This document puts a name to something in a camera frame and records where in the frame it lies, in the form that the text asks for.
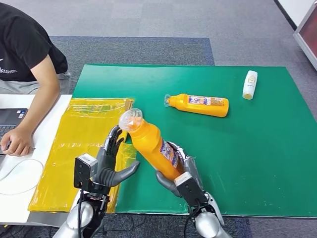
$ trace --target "black t-shirt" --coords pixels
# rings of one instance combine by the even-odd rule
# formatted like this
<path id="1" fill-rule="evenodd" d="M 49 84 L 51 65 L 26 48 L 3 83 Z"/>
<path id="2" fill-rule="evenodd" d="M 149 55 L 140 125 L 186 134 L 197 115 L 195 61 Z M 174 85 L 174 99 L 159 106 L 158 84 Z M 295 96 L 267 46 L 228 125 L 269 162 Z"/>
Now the black t-shirt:
<path id="1" fill-rule="evenodd" d="M 67 71 L 66 58 L 34 19 L 0 3 L 0 79 L 35 81 L 30 69 L 49 55 L 57 74 Z"/>

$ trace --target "laptop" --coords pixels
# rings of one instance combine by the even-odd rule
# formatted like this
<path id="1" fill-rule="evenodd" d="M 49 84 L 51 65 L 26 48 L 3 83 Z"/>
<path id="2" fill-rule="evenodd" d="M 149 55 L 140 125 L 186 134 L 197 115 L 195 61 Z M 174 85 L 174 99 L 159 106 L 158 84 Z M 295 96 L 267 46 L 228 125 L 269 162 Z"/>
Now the laptop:
<path id="1" fill-rule="evenodd" d="M 14 129 L 20 124 L 27 111 L 26 108 L 0 109 L 0 141 L 5 133 Z"/>

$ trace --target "person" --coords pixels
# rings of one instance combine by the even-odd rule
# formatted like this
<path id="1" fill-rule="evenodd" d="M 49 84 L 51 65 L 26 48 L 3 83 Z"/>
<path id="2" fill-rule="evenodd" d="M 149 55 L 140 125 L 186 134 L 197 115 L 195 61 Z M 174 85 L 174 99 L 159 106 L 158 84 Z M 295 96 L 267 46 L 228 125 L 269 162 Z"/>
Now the person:
<path id="1" fill-rule="evenodd" d="M 3 153 L 30 153 L 33 132 L 60 94 L 69 93 L 69 77 L 66 58 L 43 27 L 22 11 L 0 3 L 0 94 L 35 94 L 23 120 L 1 140 Z"/>

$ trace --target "orange bottle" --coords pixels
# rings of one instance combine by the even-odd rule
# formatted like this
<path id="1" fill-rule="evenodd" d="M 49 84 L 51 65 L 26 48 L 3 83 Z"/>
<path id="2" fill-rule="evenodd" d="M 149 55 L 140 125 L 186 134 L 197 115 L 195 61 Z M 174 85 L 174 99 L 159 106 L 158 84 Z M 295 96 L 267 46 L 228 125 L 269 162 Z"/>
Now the orange bottle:
<path id="1" fill-rule="evenodd" d="M 180 94 L 177 96 L 165 95 L 165 105 L 172 106 L 180 111 L 205 114 L 215 117 L 225 117 L 229 110 L 226 98 L 192 96 Z"/>
<path id="2" fill-rule="evenodd" d="M 159 128 L 143 119 L 140 109 L 126 111 L 120 117 L 118 126 L 130 134 L 135 149 L 168 179 L 174 181 L 183 173 L 177 154 L 161 137 Z"/>

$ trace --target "laptop keyboard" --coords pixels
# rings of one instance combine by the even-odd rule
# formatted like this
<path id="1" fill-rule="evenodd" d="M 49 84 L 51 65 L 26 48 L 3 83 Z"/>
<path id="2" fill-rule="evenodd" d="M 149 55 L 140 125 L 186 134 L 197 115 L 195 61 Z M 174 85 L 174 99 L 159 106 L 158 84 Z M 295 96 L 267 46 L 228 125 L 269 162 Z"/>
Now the laptop keyboard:
<path id="1" fill-rule="evenodd" d="M 0 125 L 0 141 L 2 139 L 2 137 L 8 132 L 11 131 L 12 129 L 14 129 L 16 127 L 16 125 Z"/>

